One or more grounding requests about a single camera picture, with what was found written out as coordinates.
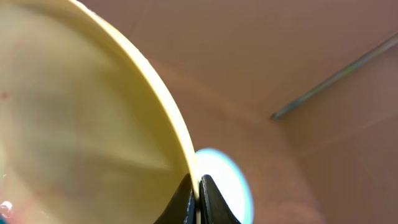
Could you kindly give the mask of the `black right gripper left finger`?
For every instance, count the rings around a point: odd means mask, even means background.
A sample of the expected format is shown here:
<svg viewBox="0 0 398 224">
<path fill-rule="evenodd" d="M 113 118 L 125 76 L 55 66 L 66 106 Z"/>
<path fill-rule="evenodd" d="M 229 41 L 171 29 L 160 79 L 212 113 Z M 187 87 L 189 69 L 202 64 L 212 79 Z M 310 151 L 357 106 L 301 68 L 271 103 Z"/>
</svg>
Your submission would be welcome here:
<svg viewBox="0 0 398 224">
<path fill-rule="evenodd" d="M 190 174 L 186 174 L 154 224 L 196 224 L 196 200 Z"/>
</svg>

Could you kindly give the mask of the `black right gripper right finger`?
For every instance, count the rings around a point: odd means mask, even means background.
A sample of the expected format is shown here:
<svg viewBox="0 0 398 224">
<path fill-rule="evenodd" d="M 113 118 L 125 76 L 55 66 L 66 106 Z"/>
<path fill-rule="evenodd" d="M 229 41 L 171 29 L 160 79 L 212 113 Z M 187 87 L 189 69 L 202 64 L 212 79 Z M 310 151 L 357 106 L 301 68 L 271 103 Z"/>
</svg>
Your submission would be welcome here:
<svg viewBox="0 0 398 224">
<path fill-rule="evenodd" d="M 210 175 L 200 181 L 201 224 L 241 224 L 229 209 L 228 204 Z"/>
</svg>

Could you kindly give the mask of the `light blue plate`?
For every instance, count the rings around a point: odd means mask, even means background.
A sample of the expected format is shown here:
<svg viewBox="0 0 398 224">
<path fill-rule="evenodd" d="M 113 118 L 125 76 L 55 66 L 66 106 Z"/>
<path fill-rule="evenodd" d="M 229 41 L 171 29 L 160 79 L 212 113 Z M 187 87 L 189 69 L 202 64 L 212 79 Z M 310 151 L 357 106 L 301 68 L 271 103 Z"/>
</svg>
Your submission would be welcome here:
<svg viewBox="0 0 398 224">
<path fill-rule="evenodd" d="M 239 166 L 225 153 L 213 148 L 200 149 L 195 155 L 199 174 L 211 176 L 232 214 L 240 223 L 252 224 L 251 189 Z"/>
</svg>

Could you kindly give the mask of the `yellow plate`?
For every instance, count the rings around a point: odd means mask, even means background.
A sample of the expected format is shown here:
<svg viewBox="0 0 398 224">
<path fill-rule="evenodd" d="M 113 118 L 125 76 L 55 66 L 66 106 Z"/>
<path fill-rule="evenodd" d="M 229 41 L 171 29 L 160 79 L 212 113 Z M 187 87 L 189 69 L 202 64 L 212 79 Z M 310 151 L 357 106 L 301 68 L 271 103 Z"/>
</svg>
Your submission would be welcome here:
<svg viewBox="0 0 398 224">
<path fill-rule="evenodd" d="M 154 223 L 182 181 L 182 115 L 149 61 L 79 1 L 1 2 L 1 220 Z"/>
</svg>

